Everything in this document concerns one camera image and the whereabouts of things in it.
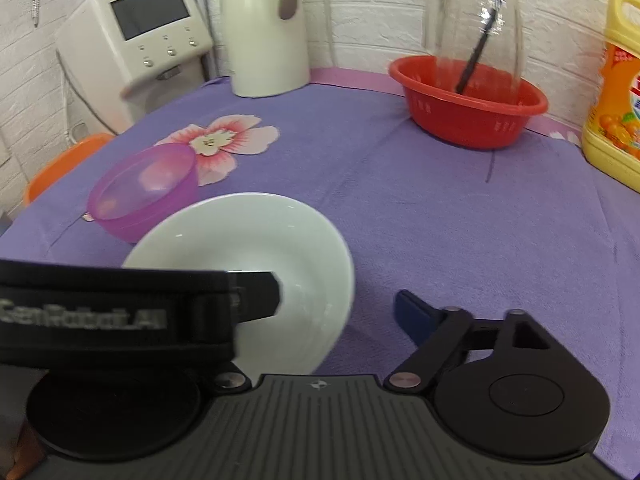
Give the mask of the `person's left hand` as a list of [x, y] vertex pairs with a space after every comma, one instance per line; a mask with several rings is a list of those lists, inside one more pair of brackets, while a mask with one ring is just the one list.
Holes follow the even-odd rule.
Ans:
[[21, 429], [20, 437], [13, 450], [13, 466], [2, 476], [6, 480], [24, 480], [47, 458], [35, 431], [27, 422]]

